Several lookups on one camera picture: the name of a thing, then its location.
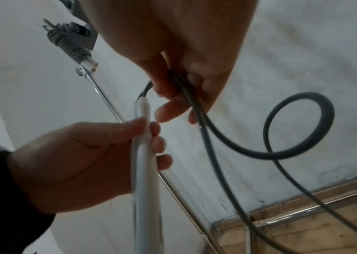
hand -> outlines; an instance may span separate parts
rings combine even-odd
[[[77,123],[50,132],[8,157],[15,182],[43,213],[88,208],[131,192],[131,139],[145,130],[143,118],[128,123]],[[160,125],[150,124],[152,149],[162,153]],[[170,155],[158,156],[168,169]]]
[[[189,104],[168,80],[168,68],[194,86],[206,112],[234,67],[257,0],[81,0],[95,28],[119,54],[151,78],[169,99],[155,112],[169,121]],[[196,123],[190,113],[190,123]]]

black sleeve cuff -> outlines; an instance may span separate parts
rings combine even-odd
[[[0,254],[20,254],[50,227],[55,215],[31,205],[8,171],[9,154],[0,152]]]

finger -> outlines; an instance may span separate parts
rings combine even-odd
[[[151,147],[154,153],[161,154],[166,150],[166,140],[160,136],[152,139]]]
[[[157,122],[151,122],[150,131],[152,132],[152,136],[158,136],[160,134],[160,124]]]
[[[167,99],[172,99],[179,92],[176,85],[174,85],[168,78],[168,68],[166,60],[161,54],[149,60],[142,60],[135,62],[140,66],[149,76],[153,83],[154,91]]]
[[[162,105],[155,111],[155,119],[159,123],[167,122],[183,114],[189,108],[189,103],[184,98],[183,94],[179,93],[174,99]]]
[[[226,82],[230,76],[230,71],[213,79],[205,79],[202,83],[202,89],[199,91],[198,99],[205,113],[208,113],[213,104],[222,92]],[[191,124],[197,123],[194,110],[188,116],[188,121]]]
[[[168,154],[158,156],[157,160],[158,160],[159,171],[169,169],[173,164],[173,159]]]
[[[136,118],[126,123],[76,123],[67,127],[69,138],[92,146],[128,141],[144,132],[146,120]]]

wooden surface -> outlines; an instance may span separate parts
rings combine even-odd
[[[357,225],[357,204],[340,208],[338,211]],[[233,237],[233,232],[231,237],[221,236],[220,243],[227,244],[224,246],[226,254],[239,253],[238,246],[245,246],[245,238],[239,236],[242,231],[238,230],[236,237]],[[357,254],[357,234],[327,213],[265,228],[264,233],[272,240],[306,254]],[[278,253],[280,252],[257,240],[255,254]]]

black cable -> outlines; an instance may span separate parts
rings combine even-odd
[[[256,234],[261,240],[263,240],[265,243],[270,245],[271,247],[285,253],[285,254],[300,254],[297,251],[294,251],[292,249],[289,249],[271,239],[269,239],[267,236],[264,235],[262,231],[260,231],[254,223],[250,220],[249,216],[247,213],[241,208],[240,203],[237,201],[236,197],[233,194],[233,191],[231,190],[225,176],[222,173],[222,170],[219,166],[219,162],[216,158],[216,154],[214,152],[207,127],[212,131],[212,133],[215,134],[215,136],[222,141],[226,146],[231,148],[232,150],[243,154],[245,156],[255,158],[255,159],[262,159],[262,160],[272,160],[275,166],[278,168],[278,170],[284,175],[284,177],[291,183],[293,184],[300,192],[302,192],[305,196],[310,198],[314,203],[319,205],[322,209],[324,209],[326,212],[331,214],[334,218],[339,220],[342,224],[346,225],[349,227],[351,230],[355,231],[357,233],[357,226],[351,223],[349,220],[347,220],[345,217],[341,216],[331,208],[329,208],[327,205],[325,205],[323,202],[321,202],[319,199],[314,197],[309,191],[307,191],[303,186],[301,186],[296,180],[294,180],[288,172],[282,167],[282,165],[278,162],[279,159],[287,159],[291,157],[295,157],[297,155],[300,155],[309,149],[313,148],[319,141],[322,140],[322,138],[325,137],[325,135],[328,133],[329,129],[332,126],[332,123],[334,121],[334,106],[332,105],[331,101],[315,92],[305,92],[305,93],[299,93],[295,94],[293,96],[290,96],[289,98],[283,100],[281,103],[279,103],[268,115],[268,118],[265,120],[264,128],[263,128],[263,138],[264,138],[264,144],[266,147],[266,150],[268,152],[260,152],[260,151],[253,151],[244,147],[239,146],[238,144],[234,143],[233,141],[229,140],[225,135],[223,135],[217,128],[216,126],[212,123],[212,121],[209,119],[209,117],[205,114],[203,111],[199,101],[194,97],[193,93],[191,92],[191,84],[184,78],[180,77],[177,73],[169,70],[169,77],[171,80],[179,86],[181,89],[181,92],[183,93],[184,97],[187,99],[189,104],[191,105],[195,117],[197,119],[197,122],[200,126],[200,132],[201,136],[204,140],[205,148],[208,154],[208,157],[211,161],[213,170],[222,185],[222,188],[224,192],[226,193],[227,197],[231,201],[233,207],[237,211],[238,215],[240,218],[244,221],[244,223],[247,225],[247,227],[252,231],[254,234]],[[147,86],[145,87],[144,91],[140,94],[140,97],[146,96],[147,92],[152,88],[152,82],[149,82]],[[269,127],[271,125],[272,120],[274,119],[275,115],[286,105],[297,101],[297,100],[312,100],[315,103],[317,103],[321,109],[321,117],[318,125],[314,129],[314,131],[302,142],[299,144],[288,148],[283,151],[278,151],[278,152],[273,152],[271,148],[271,144],[269,142]]]

